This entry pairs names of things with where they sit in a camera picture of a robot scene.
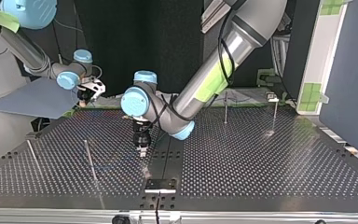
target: green tape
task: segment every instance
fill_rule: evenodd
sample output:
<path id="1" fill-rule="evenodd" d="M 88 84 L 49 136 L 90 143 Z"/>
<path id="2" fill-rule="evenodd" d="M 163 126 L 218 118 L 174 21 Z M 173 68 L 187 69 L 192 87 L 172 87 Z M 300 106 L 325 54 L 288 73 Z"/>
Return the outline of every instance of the green tape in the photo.
<path id="1" fill-rule="evenodd" d="M 321 9 L 321 15 L 338 15 L 343 4 L 344 0 L 324 0 Z"/>
<path id="2" fill-rule="evenodd" d="M 227 74 L 231 74 L 231 61 L 229 58 L 223 60 Z M 196 92 L 196 99 L 201 102 L 208 102 L 209 99 L 215 94 L 220 94 L 227 86 L 226 79 L 223 75 L 222 67 L 218 61 L 209 75 L 204 79 L 201 86 Z"/>
<path id="3" fill-rule="evenodd" d="M 321 99 L 322 84 L 305 83 L 301 94 L 298 110 L 314 112 L 318 108 Z"/>
<path id="4" fill-rule="evenodd" d="M 20 28 L 19 19 L 3 11 L 0 11 L 0 25 L 14 33 L 17 33 Z"/>

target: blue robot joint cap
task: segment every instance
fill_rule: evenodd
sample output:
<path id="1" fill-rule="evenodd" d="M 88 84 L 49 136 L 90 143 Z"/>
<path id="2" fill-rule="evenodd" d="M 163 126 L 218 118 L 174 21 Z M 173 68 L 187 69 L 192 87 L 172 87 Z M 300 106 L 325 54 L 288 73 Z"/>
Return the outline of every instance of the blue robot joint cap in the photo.
<path id="1" fill-rule="evenodd" d="M 157 75 L 154 72 L 142 70 L 135 73 L 133 80 L 157 84 Z"/>
<path id="2" fill-rule="evenodd" d="M 121 108 L 131 117 L 141 117 L 149 109 L 150 101 L 147 94 L 140 88 L 131 87 L 121 98 Z"/>

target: metal frame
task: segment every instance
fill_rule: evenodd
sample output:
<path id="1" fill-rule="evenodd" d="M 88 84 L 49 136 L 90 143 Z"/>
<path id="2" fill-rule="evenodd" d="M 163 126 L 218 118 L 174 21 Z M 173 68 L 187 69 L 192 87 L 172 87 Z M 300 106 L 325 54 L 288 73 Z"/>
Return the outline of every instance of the metal frame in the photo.
<path id="1" fill-rule="evenodd" d="M 156 223 L 154 212 L 115 210 L 0 209 L 0 223 L 111 223 L 114 216 L 129 217 L 131 224 Z M 358 214 L 343 213 L 196 213 L 159 212 L 164 223 L 358 223 Z"/>
<path id="2" fill-rule="evenodd" d="M 215 110 L 220 111 L 219 116 L 221 115 L 221 118 L 219 118 L 223 124 L 225 109 L 218 108 Z M 273 108 L 270 111 L 271 114 L 268 116 L 273 117 Z M 226 125 L 235 122 L 234 118 L 231 117 L 230 119 L 231 122 Z M 47 127 L 43 131 L 42 137 L 57 128 L 64 120 L 60 119 Z M 331 148 L 339 148 L 339 151 L 335 152 L 344 155 L 340 158 L 358 172 L 357 158 L 352 157 L 340 144 L 329 138 L 317 127 L 312 129 L 315 131 L 315 136 L 321 138 L 324 144 L 331 146 Z M 158 139 L 148 166 L 148 172 L 152 174 L 150 178 L 174 179 L 180 186 L 185 153 L 184 142 L 163 133 L 158 134 Z M 19 152 L 20 154 L 24 150 L 29 150 L 26 143 L 12 152 Z M 5 163 L 7 161 L 0 160 L 0 166 Z M 142 192 L 134 197 L 124 195 L 115 197 L 0 196 L 0 222 L 7 223 L 40 221 L 49 223 L 109 223 L 116 215 L 129 216 L 131 223 L 156 223 L 156 210 L 158 210 L 159 219 L 169 223 L 227 223 L 228 220 L 252 224 L 273 221 L 278 223 L 294 221 L 296 223 L 310 223 L 319 218 L 338 223 L 358 222 L 358 199 L 356 198 L 275 197 L 260 199 L 254 197 L 253 199 L 233 199 L 216 197 L 211 200 L 181 196 L 180 188 L 177 189 L 175 194 L 147 194 Z"/>

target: metal plate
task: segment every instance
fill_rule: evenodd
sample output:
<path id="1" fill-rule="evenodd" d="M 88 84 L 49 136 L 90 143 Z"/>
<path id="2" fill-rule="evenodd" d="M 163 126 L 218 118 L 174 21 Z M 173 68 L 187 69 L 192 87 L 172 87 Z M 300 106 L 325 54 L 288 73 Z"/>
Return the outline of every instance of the metal plate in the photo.
<path id="1" fill-rule="evenodd" d="M 0 161 L 0 203 L 9 199 L 14 207 L 29 200 L 26 206 L 31 207 L 138 209 L 145 180 L 152 175 L 148 166 L 154 144 L 140 158 L 131 141 L 132 122 L 122 116 L 111 110 L 77 112 L 33 142 L 37 161 L 28 148 Z M 151 135 L 156 139 L 158 129 Z M 97 182 L 84 140 L 89 142 Z"/>
<path id="2" fill-rule="evenodd" d="M 358 160 L 339 144 L 280 108 L 210 108 L 196 117 L 182 164 L 175 210 L 358 212 Z M 183 143 L 171 142 L 170 151 Z"/>

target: gray robot arm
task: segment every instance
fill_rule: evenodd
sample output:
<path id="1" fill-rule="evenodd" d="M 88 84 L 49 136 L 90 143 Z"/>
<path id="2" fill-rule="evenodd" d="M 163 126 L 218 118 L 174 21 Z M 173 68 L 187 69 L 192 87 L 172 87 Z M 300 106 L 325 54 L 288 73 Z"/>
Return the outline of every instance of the gray robot arm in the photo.
<path id="1" fill-rule="evenodd" d="M 247 0 L 241 3 L 232 18 L 232 30 L 225 38 L 235 63 L 234 70 L 254 49 L 262 47 L 272 37 L 287 0 Z M 226 70 L 230 71 L 230 60 L 225 51 L 223 62 Z M 134 86 L 125 92 L 121 100 L 124 112 L 141 122 L 158 122 L 162 130 L 177 139 L 188 138 L 195 126 L 192 119 L 227 86 L 218 50 L 212 53 L 170 106 L 156 96 L 156 85 L 155 74 L 146 71 L 136 73 Z"/>
<path id="2" fill-rule="evenodd" d="M 43 0 L 37 3 L 2 0 L 0 8 L 18 17 L 21 27 L 42 29 L 54 19 L 56 4 L 55 0 Z M 77 87 L 79 89 L 77 96 L 81 105 L 95 101 L 104 93 L 104 84 L 92 76 L 92 55 L 87 50 L 76 50 L 71 63 L 61 64 L 52 62 L 49 56 L 21 30 L 13 33 L 0 26 L 0 39 L 23 62 L 28 73 L 38 77 L 57 79 L 57 83 L 66 90 Z"/>

